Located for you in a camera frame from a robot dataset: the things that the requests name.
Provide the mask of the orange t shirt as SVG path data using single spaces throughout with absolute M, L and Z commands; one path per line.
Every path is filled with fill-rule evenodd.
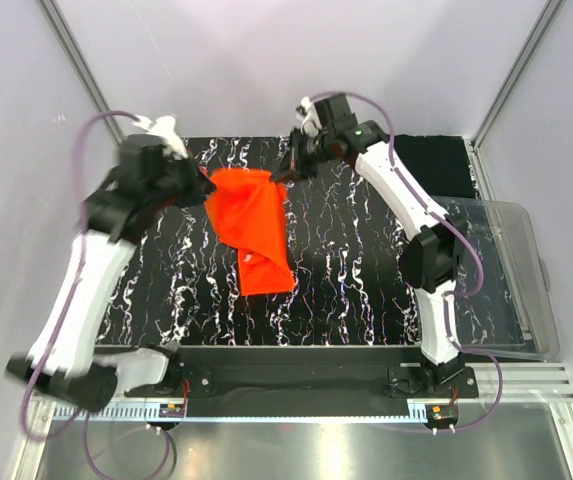
M 287 254 L 287 189 L 261 169 L 220 168 L 205 208 L 221 243 L 237 251 L 243 296 L 287 293 L 295 279 Z

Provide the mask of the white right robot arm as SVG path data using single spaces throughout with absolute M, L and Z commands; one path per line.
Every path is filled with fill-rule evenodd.
M 404 230 L 408 244 L 398 260 L 398 270 L 415 291 L 421 325 L 422 360 L 416 378 L 426 393 L 442 396 L 454 387 L 456 376 L 464 369 L 452 298 L 463 257 L 463 224 L 412 178 L 395 153 L 390 135 L 374 121 L 340 132 L 321 130 L 315 136 L 293 128 L 271 180 L 312 179 L 318 166 L 330 160 L 344 161 L 366 180 Z

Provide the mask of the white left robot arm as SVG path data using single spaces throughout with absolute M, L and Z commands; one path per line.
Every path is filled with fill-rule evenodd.
M 201 205 L 214 190 L 177 134 L 126 137 L 115 167 L 84 201 L 84 230 L 73 240 L 45 327 L 28 352 L 10 357 L 7 374 L 87 412 L 139 387 L 174 394 L 182 372 L 169 351 L 137 347 L 98 355 L 95 340 L 122 272 L 159 213 Z

